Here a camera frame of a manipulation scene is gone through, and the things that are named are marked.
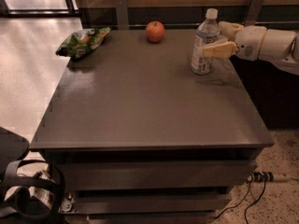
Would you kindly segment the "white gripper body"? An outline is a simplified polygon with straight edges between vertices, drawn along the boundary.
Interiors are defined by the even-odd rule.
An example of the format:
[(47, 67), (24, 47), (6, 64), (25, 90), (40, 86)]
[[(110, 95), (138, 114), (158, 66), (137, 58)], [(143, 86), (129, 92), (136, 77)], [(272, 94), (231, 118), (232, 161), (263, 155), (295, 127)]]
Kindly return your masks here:
[(246, 26), (235, 35), (235, 43), (238, 47), (236, 56), (243, 60), (255, 61), (267, 29), (262, 26)]

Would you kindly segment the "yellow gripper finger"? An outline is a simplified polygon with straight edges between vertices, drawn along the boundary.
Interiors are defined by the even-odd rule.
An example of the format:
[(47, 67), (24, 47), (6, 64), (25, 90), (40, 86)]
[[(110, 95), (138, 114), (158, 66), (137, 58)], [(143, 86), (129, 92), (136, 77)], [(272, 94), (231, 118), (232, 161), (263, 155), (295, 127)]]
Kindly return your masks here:
[(203, 46), (202, 55), (205, 58), (230, 58), (238, 52), (235, 42), (210, 43)]
[(244, 28), (243, 25), (238, 23), (231, 23), (228, 21), (220, 21), (219, 28), (221, 33), (228, 38), (229, 41), (234, 41), (236, 34)]

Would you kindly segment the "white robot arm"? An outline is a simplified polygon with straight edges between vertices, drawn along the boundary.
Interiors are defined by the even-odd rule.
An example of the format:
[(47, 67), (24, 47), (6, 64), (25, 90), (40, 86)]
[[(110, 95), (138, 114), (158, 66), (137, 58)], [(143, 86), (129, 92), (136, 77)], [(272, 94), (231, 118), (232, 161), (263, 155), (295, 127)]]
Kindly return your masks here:
[(265, 61), (277, 69), (299, 75), (299, 34), (295, 31), (268, 29), (264, 26), (243, 26), (220, 21), (221, 35), (204, 45), (204, 58), (230, 58), (236, 55), (247, 61)]

